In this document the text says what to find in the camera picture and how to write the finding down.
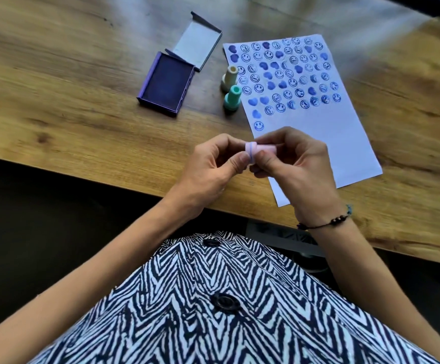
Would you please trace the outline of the pink toy stamp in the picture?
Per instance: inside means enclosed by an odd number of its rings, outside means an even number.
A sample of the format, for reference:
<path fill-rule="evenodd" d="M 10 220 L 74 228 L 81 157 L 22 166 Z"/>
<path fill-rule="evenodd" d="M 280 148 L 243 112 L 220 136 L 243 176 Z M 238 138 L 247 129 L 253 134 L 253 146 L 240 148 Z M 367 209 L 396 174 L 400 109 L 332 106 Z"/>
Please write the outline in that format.
<path fill-rule="evenodd" d="M 258 144 L 257 142 L 247 142 L 245 143 L 245 151 L 248 153 L 249 155 L 249 159 L 250 165 L 255 164 L 255 156 L 257 153 L 259 152 L 269 152 L 272 153 L 274 155 L 277 155 L 277 147 L 276 145 L 263 145 L 263 144 Z"/>

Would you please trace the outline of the person's right forearm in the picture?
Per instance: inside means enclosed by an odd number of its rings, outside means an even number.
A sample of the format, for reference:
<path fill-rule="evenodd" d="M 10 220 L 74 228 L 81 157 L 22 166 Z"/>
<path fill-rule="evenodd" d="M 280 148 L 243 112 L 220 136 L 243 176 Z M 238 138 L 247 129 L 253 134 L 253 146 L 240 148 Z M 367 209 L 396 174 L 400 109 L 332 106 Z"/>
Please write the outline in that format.
<path fill-rule="evenodd" d="M 440 361 L 440 334 L 406 296 L 351 218 L 308 231 L 349 300 Z"/>

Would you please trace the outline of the zebra striped garment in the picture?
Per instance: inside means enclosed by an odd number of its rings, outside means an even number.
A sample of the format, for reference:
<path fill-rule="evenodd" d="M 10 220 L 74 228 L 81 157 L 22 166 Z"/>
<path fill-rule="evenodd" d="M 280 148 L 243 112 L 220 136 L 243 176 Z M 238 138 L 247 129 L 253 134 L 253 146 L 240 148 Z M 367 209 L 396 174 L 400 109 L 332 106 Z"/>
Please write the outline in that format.
<path fill-rule="evenodd" d="M 271 248 L 166 240 L 29 364 L 437 364 Z"/>

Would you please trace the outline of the person's left hand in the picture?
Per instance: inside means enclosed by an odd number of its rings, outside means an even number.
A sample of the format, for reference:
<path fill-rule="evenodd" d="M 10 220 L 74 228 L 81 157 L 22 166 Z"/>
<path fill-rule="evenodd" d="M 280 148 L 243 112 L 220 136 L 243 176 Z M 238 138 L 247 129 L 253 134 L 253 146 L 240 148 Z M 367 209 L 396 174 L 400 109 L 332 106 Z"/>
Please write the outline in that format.
<path fill-rule="evenodd" d="M 217 168 L 236 153 L 246 152 L 245 143 L 223 133 L 195 146 L 181 176 L 164 199 L 178 208 L 184 220 L 199 216 L 228 185 L 221 186 L 219 183 Z"/>

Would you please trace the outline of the white stamped paper sheet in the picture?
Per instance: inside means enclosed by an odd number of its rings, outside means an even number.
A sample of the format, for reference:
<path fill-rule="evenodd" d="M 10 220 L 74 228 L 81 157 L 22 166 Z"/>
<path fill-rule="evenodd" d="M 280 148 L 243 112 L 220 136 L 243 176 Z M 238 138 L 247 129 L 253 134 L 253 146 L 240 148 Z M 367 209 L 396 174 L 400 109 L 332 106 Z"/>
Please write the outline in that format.
<path fill-rule="evenodd" d="M 328 147 L 337 188 L 382 168 L 320 34 L 224 43 L 253 137 L 296 128 Z"/>

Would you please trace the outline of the person's right hand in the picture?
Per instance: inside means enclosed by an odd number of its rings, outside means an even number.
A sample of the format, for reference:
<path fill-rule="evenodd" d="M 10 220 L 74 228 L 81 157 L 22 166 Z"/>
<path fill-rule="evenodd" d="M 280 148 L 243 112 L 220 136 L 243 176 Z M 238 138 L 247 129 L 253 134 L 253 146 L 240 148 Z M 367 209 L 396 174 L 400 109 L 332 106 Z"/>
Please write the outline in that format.
<path fill-rule="evenodd" d="M 266 133 L 255 141 L 276 145 L 277 157 L 292 165 L 289 175 L 275 180 L 304 229 L 333 226 L 348 218 L 349 208 L 338 194 L 324 142 L 292 127 Z"/>

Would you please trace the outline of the teal toy stamp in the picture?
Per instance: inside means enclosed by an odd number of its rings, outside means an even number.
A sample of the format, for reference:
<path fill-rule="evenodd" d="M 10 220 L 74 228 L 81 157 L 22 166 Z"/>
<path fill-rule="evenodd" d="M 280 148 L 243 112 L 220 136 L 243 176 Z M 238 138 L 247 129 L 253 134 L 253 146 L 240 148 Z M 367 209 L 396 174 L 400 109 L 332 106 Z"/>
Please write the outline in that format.
<path fill-rule="evenodd" d="M 229 92 L 224 97 L 223 108 L 226 111 L 236 111 L 241 104 L 241 93 L 242 90 L 240 86 L 231 86 Z"/>

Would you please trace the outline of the purple ink pad case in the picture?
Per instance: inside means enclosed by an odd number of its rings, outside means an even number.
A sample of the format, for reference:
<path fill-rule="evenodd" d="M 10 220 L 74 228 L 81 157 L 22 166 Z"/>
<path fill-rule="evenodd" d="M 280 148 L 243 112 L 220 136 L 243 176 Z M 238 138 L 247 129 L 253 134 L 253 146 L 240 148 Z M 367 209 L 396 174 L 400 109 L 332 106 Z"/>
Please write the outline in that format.
<path fill-rule="evenodd" d="M 138 93 L 141 106 L 176 117 L 196 72 L 200 72 L 222 37 L 222 30 L 194 11 L 173 50 L 157 52 Z"/>

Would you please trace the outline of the cream toy stamp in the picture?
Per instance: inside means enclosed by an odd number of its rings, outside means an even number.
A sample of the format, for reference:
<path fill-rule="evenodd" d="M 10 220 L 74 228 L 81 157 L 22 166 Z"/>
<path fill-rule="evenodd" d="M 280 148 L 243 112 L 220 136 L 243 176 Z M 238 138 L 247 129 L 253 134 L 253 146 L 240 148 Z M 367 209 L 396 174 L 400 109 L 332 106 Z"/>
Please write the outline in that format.
<path fill-rule="evenodd" d="M 238 69 L 234 65 L 229 65 L 221 80 L 221 90 L 227 94 L 232 86 L 236 85 Z"/>

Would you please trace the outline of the person's left forearm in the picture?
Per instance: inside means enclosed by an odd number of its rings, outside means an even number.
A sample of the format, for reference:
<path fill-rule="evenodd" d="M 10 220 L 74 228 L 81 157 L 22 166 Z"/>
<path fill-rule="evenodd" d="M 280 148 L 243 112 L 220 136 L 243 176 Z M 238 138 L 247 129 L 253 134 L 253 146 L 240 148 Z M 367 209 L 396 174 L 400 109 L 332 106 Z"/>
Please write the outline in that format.
<path fill-rule="evenodd" d="M 92 258 L 0 324 L 0 364 L 27 364 L 204 208 L 192 198 L 164 197 Z"/>

